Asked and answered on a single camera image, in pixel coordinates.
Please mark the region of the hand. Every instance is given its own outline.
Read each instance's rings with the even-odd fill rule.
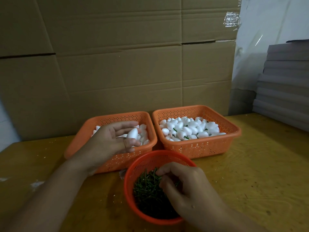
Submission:
[[[137,121],[122,121],[102,126],[69,161],[74,168],[93,175],[113,155],[134,152],[132,146],[141,145],[133,138],[116,138],[127,134],[136,125],[138,125]]]
[[[182,193],[166,175],[168,173],[174,174],[183,183]],[[201,230],[218,229],[227,206],[211,186],[202,169],[172,162],[163,165],[156,174],[162,176],[159,186],[182,218]]]

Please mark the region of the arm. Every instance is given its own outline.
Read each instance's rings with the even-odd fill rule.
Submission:
[[[166,175],[172,173],[183,183],[180,193]],[[200,168],[175,162],[165,164],[156,172],[162,176],[160,187],[172,206],[186,221],[203,231],[267,232],[245,215],[229,208],[219,197]]]
[[[137,124],[136,121],[126,121],[102,126],[51,175],[4,231],[58,231],[87,176],[93,175],[114,154],[133,152],[132,146],[140,146],[135,139],[116,138]]]

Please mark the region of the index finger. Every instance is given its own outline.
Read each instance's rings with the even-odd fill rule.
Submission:
[[[132,128],[136,125],[138,125],[138,121],[120,121],[108,124],[108,126],[113,127],[116,132],[120,129]]]
[[[158,176],[167,174],[172,172],[175,176],[177,176],[181,181],[187,175],[188,166],[184,166],[182,164],[171,162],[161,166],[157,171],[156,174]]]

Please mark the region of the clear tape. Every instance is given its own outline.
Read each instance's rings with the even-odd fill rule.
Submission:
[[[240,17],[238,13],[227,12],[226,16],[224,17],[223,24],[225,25],[225,27],[235,27],[234,31],[236,31],[240,27],[239,21],[240,21]]]

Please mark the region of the orange plastic basket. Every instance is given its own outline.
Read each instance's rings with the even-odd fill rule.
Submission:
[[[220,132],[226,134],[181,142],[171,142],[165,139],[159,127],[159,122],[170,117],[176,119],[183,116],[192,117],[193,119],[203,117],[207,121],[214,121],[219,125]],[[203,105],[156,110],[153,112],[152,117],[164,148],[182,153],[190,159],[224,153],[230,148],[233,138],[241,135],[241,129],[238,126],[232,124],[213,109]]]
[[[68,159],[77,152],[91,138],[92,131],[95,129],[96,125],[102,126],[118,121],[138,121],[139,124],[146,124],[150,142],[146,145],[135,147],[135,152],[133,153],[114,155],[112,159],[98,169],[97,173],[128,168],[138,156],[152,151],[153,146],[157,143],[154,126],[150,115],[147,112],[138,111],[90,118],[83,124],[68,148],[65,150],[64,157]]]
[[[181,222],[181,217],[163,220],[156,219],[142,213],[135,204],[133,195],[134,183],[139,176],[147,169],[147,172],[154,170],[156,167],[161,167],[164,164],[176,162],[186,166],[196,167],[196,164],[192,162],[188,157],[179,154],[174,151],[158,150],[152,151],[137,158],[133,164],[128,168],[124,180],[124,192],[127,202],[131,209],[144,220],[157,225],[174,225]]]

